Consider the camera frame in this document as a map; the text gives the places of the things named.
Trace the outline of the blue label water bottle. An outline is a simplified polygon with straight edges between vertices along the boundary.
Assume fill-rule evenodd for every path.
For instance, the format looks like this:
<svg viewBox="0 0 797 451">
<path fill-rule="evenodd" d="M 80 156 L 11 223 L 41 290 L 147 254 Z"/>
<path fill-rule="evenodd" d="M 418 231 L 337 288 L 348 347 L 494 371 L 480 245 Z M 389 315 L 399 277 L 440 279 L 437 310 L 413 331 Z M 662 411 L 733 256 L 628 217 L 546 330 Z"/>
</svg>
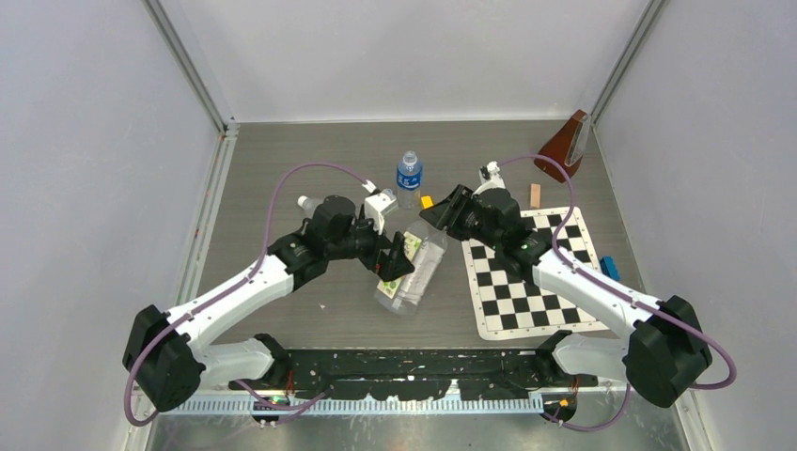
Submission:
<svg viewBox="0 0 797 451">
<path fill-rule="evenodd" d="M 407 210 L 418 208 L 421 202 L 423 164 L 415 151 L 408 150 L 404 153 L 397 164 L 396 176 L 399 205 Z"/>
</svg>

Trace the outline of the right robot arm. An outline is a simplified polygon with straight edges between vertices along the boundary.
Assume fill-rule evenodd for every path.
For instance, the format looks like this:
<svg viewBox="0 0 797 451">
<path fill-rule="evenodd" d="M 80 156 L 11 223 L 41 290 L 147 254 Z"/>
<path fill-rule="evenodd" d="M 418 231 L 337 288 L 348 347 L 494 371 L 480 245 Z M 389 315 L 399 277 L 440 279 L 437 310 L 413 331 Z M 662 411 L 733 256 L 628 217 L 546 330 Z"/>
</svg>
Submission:
<svg viewBox="0 0 797 451">
<path fill-rule="evenodd" d="M 560 385 L 576 374 L 623 381 L 667 408 L 711 366 L 710 345 L 689 302 L 679 296 L 658 300 L 590 268 L 556 246 L 552 235 L 537 231 L 508 190 L 476 194 L 460 185 L 419 216 L 457 241 L 484 244 L 501 270 L 563 297 L 615 334 L 558 334 L 536 361 L 545 383 Z"/>
</svg>

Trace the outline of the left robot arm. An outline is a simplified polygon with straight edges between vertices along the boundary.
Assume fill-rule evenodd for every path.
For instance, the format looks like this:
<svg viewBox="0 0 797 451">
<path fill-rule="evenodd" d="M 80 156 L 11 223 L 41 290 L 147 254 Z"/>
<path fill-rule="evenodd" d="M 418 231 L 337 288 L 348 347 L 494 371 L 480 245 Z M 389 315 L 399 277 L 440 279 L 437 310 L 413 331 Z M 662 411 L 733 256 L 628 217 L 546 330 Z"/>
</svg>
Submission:
<svg viewBox="0 0 797 451">
<path fill-rule="evenodd" d="M 198 389 L 236 380 L 280 387 L 289 374 L 288 357 L 275 340 L 258 334 L 218 345 L 216 339 L 261 307 L 289 296 L 323 275 L 336 260 L 354 259 L 384 282 L 414 271 L 404 236 L 387 236 L 386 216 L 398 205 L 377 191 L 356 207 L 329 195 L 308 208 L 301 227 L 275 240 L 263 257 L 204 295 L 166 311 L 140 310 L 123 353 L 131 387 L 138 387 L 156 412 L 169 412 Z"/>
</svg>

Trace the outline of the clear plastic bottle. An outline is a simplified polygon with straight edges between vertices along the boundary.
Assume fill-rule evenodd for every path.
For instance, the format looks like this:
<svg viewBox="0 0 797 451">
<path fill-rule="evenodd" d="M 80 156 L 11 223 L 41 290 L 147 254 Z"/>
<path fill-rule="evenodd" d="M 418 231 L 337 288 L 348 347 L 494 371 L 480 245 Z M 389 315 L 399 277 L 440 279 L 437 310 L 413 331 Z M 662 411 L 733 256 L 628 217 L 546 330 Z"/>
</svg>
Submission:
<svg viewBox="0 0 797 451">
<path fill-rule="evenodd" d="M 323 204 L 323 199 L 301 195 L 297 198 L 297 205 L 306 219 L 311 219 L 316 209 Z"/>
</svg>

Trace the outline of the yellow block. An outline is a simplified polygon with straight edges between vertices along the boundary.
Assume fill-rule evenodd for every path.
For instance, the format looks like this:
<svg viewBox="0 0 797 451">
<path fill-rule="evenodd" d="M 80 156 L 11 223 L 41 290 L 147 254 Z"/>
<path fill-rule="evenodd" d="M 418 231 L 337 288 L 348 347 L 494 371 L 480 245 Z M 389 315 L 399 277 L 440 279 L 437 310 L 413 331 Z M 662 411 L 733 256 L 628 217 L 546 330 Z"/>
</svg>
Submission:
<svg viewBox="0 0 797 451">
<path fill-rule="evenodd" d="M 428 209 L 434 205 L 429 195 L 422 195 L 420 198 L 420 205 L 423 210 Z"/>
</svg>

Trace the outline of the small wooden block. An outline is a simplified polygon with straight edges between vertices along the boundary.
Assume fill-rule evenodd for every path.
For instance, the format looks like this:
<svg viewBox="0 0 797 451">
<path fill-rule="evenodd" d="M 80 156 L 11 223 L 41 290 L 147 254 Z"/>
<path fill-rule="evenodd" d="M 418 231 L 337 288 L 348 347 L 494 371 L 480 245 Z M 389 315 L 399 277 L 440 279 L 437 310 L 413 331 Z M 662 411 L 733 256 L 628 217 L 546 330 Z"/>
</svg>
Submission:
<svg viewBox="0 0 797 451">
<path fill-rule="evenodd" d="M 538 210 L 541 208 L 541 186 L 537 183 L 532 183 L 529 189 L 529 206 L 531 209 Z"/>
</svg>

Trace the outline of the checkerboard mat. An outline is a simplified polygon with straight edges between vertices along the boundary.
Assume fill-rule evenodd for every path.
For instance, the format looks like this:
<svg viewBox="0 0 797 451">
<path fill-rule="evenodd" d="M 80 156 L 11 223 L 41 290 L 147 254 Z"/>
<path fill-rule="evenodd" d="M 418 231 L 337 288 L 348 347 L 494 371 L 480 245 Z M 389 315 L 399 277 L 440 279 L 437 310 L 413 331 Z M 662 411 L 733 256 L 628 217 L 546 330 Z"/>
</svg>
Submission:
<svg viewBox="0 0 797 451">
<path fill-rule="evenodd" d="M 549 237 L 561 222 L 557 245 L 592 269 L 600 267 L 586 221 L 579 208 L 523 210 L 524 221 Z M 467 282 L 479 336 L 487 341 L 547 337 L 557 331 L 600 332 L 607 327 L 592 315 L 551 291 L 525 283 L 502 270 L 494 250 L 469 240 L 461 244 Z"/>
</svg>

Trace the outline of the brown wooden metronome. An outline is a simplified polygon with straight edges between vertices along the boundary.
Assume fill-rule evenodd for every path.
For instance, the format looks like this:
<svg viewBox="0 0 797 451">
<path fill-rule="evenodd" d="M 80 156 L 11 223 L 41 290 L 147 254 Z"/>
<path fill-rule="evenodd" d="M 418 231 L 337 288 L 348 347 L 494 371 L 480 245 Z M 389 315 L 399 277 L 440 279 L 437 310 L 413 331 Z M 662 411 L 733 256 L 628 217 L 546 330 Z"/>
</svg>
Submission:
<svg viewBox="0 0 797 451">
<path fill-rule="evenodd" d="M 586 153 L 591 122 L 589 113 L 577 110 L 539 150 L 538 155 L 556 161 L 572 178 Z"/>
</svg>

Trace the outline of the blue brick toy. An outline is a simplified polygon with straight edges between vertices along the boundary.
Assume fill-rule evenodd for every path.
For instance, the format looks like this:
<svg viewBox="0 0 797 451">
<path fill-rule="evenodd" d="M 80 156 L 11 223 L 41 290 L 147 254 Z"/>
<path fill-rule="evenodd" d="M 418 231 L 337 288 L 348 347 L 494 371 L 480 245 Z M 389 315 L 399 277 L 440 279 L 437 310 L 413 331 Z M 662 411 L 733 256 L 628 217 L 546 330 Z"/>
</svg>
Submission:
<svg viewBox="0 0 797 451">
<path fill-rule="evenodd" d="M 603 256 L 600 258 L 600 266 L 602 273 L 614 281 L 620 281 L 621 277 L 617 269 L 617 264 L 611 256 Z"/>
</svg>

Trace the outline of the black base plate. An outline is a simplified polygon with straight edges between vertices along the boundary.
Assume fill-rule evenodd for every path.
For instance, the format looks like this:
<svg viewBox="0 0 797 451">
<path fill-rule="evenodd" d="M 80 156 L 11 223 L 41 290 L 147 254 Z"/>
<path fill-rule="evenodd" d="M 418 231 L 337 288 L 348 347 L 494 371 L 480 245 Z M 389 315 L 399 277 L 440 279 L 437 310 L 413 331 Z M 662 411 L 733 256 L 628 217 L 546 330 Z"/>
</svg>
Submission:
<svg viewBox="0 0 797 451">
<path fill-rule="evenodd" d="M 246 381 L 310 399 L 372 397 L 400 401 L 440 399 L 456 388 L 463 400 L 521 399 L 540 388 L 595 387 L 591 375 L 556 369 L 538 350 L 522 349 L 293 349 L 266 376 Z"/>
</svg>

